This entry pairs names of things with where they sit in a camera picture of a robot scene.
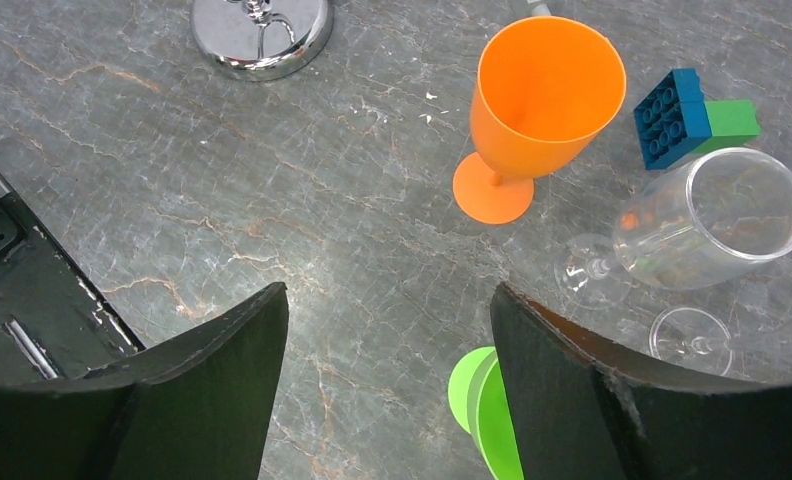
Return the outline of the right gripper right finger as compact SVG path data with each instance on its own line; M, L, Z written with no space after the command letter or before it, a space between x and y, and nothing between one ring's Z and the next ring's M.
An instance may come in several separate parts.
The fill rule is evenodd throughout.
M499 284L493 339L529 479L792 479L792 383L685 369Z

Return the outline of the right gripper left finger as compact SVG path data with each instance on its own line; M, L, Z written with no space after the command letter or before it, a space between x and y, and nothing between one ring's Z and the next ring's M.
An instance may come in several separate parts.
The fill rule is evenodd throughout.
M288 336L274 282L72 379L0 385L0 479L255 479Z

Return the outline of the green plastic wine glass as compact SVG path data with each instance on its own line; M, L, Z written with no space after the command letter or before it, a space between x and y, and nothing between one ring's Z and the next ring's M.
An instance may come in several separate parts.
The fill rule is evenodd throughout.
M484 346L464 355L450 375L447 396L456 422L471 436L493 477L523 480L496 348Z

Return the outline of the clear wine glass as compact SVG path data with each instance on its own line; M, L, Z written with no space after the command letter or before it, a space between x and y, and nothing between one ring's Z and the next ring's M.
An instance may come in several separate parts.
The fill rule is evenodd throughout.
M776 332L732 334L705 310L671 307L653 322L648 336L652 357L707 374L725 376L741 353L783 354L792 341Z
M792 171L746 147L705 154L622 203L608 235L562 244L557 286L575 305L621 302L634 282L689 291L740 277L792 251Z

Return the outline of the orange plastic wine glass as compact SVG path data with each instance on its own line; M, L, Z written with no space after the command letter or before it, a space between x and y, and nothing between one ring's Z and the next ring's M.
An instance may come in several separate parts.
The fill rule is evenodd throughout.
M566 166L609 125L626 91L617 49L584 23L534 16L501 29L478 62L474 151L452 180L458 207L485 224L519 218L536 179Z

